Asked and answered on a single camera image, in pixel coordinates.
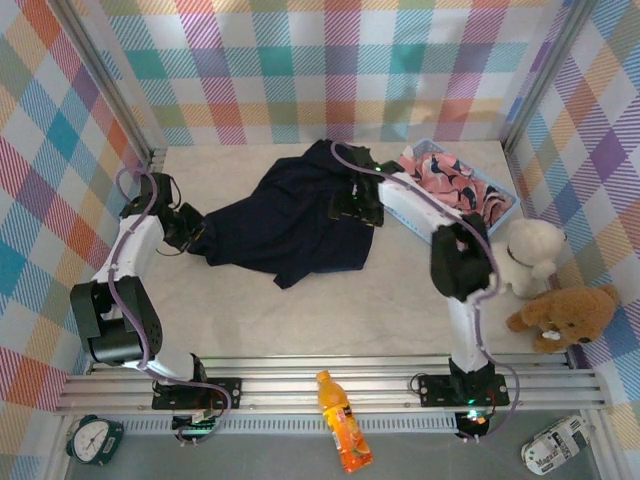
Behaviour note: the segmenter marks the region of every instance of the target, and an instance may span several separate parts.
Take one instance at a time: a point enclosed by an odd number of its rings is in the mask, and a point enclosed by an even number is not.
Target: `bottle cap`
[[[320,382],[325,382],[327,380],[329,380],[331,378],[331,375],[329,375],[329,371],[328,370],[323,370],[322,372],[318,373],[316,375],[316,380],[318,381],[318,383]]]

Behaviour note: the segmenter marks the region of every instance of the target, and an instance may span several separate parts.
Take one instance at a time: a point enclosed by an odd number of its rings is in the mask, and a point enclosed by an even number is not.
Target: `clock face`
[[[73,451],[81,462],[90,462],[100,452],[109,432],[109,424],[95,420],[78,429],[73,437]]]

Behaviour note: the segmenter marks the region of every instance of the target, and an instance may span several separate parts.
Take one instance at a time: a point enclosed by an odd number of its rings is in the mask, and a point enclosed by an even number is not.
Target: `dark navy cloth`
[[[318,141],[302,157],[276,161],[251,196],[205,216],[205,230],[189,253],[203,255],[211,266],[275,273],[283,289],[311,272],[362,269],[373,227],[329,217],[333,195],[353,188],[350,170],[330,146]],[[338,153],[349,156],[344,147]]]

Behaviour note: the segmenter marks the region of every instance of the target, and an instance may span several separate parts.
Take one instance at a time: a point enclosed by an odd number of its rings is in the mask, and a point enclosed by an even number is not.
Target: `pink patterned cloth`
[[[398,163],[418,185],[442,203],[464,214],[482,215],[487,228],[495,225],[513,205],[509,197],[474,177],[473,169],[450,153],[427,152],[416,159],[408,147]]]

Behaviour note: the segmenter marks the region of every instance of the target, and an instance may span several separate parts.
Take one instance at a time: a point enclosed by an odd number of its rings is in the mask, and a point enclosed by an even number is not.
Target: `white teddy bear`
[[[518,297],[530,298],[538,293],[536,280],[555,273],[555,259],[567,236],[549,222],[523,218],[509,224],[508,238],[491,246],[500,272],[500,293],[511,285]]]

